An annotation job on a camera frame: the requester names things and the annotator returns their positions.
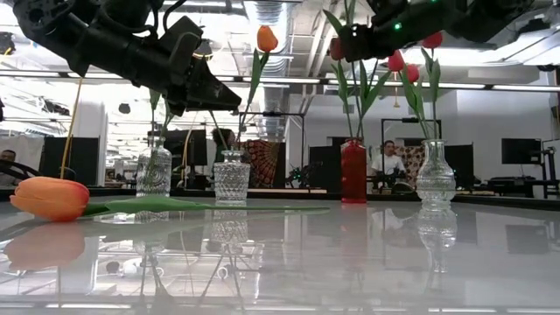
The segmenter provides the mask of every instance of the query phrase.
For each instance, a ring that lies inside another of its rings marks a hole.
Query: computer monitor
[[[504,165],[539,165],[541,139],[501,139],[501,163]]]

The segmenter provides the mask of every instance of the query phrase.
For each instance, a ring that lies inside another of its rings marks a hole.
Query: black panel
[[[340,193],[342,191],[340,160],[339,146],[310,147],[309,164],[319,164],[310,177],[311,187],[324,188],[329,193]]]
[[[65,137],[46,137],[43,157],[39,171],[47,177],[58,178],[62,155],[66,145]],[[73,137],[68,153],[66,167],[76,173],[76,181],[86,186],[97,185],[97,164],[99,157],[99,139]]]
[[[501,163],[504,165],[539,165],[541,140],[501,139]]]
[[[286,143],[278,144],[278,160],[276,161],[276,172],[274,173],[273,188],[286,187]]]
[[[474,185],[473,145],[446,145],[445,160],[455,171],[457,186],[470,188]]]

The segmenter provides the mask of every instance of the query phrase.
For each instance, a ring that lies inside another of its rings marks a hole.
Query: man in white shirt
[[[395,154],[395,143],[393,141],[385,141],[383,144],[383,153],[385,154],[384,161],[382,155],[380,154],[375,158],[374,163],[372,164],[374,174],[377,172],[383,172],[385,175],[391,175],[395,169],[406,172],[403,161]]]

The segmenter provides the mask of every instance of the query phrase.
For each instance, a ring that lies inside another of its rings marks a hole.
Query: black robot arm
[[[237,110],[241,98],[193,57],[202,30],[182,17],[161,37],[145,26],[163,0],[9,0],[24,35],[84,76],[99,67],[162,93],[171,111]],[[149,31],[150,36],[135,35]]]
[[[376,13],[371,26],[346,25],[340,31],[346,61],[383,59],[445,30],[483,43],[525,12],[535,0],[367,0]]]

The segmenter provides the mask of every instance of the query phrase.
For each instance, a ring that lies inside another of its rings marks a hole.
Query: reflective table
[[[330,210],[2,215],[0,314],[560,314],[560,213],[261,205]]]

